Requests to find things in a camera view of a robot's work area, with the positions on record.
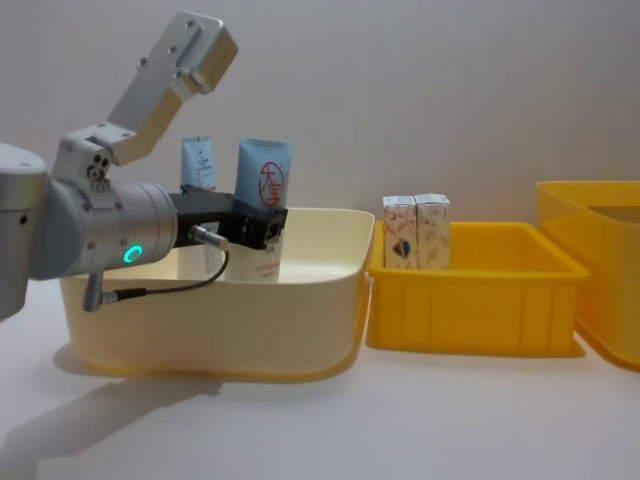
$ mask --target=milk carton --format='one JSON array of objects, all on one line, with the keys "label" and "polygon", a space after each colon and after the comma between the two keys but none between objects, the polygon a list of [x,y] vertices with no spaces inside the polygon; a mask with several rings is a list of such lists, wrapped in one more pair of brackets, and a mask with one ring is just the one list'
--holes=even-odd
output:
[{"label": "milk carton", "polygon": [[387,268],[418,268],[416,202],[384,197],[384,260]]},{"label": "milk carton", "polygon": [[418,217],[418,268],[449,267],[449,200],[444,195],[414,196]]}]

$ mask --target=plastic tube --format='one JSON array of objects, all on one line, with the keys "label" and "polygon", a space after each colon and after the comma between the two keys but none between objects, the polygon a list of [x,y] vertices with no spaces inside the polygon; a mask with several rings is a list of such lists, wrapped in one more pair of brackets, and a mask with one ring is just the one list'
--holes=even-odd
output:
[{"label": "plastic tube", "polygon": [[[234,196],[254,208],[285,207],[291,157],[291,145],[286,142],[253,138],[240,140]],[[238,245],[231,245],[231,250],[227,279],[278,281],[282,238],[271,240],[266,250],[251,250]]]},{"label": "plastic tube", "polygon": [[[182,168],[180,185],[192,185],[216,190],[216,166],[211,137],[182,139]],[[218,231],[218,223],[201,225],[209,232]],[[185,280],[203,280],[220,270],[222,255],[210,246],[196,246],[178,250],[178,277]]]}]

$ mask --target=yellow plastic bin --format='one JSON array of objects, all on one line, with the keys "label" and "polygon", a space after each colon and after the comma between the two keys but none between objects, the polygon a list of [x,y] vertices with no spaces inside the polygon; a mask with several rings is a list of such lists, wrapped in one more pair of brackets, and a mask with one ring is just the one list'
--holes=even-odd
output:
[{"label": "yellow plastic bin", "polygon": [[543,182],[545,234],[593,274],[576,328],[607,359],[640,368],[640,182]]},{"label": "yellow plastic bin", "polygon": [[384,268],[376,224],[367,344],[428,353],[579,356],[576,299],[588,271],[531,225],[453,223],[447,270]]}]

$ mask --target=white tube with red logo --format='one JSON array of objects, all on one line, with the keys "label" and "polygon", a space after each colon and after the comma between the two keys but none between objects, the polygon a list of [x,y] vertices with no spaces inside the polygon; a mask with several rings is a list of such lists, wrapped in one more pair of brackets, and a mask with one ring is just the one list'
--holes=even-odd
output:
[{"label": "white tube with red logo", "polygon": [[[270,140],[240,140],[235,198],[254,208],[285,207],[291,145]],[[266,250],[231,245],[231,262],[225,279],[277,282],[280,273],[282,236],[269,241]]]}]

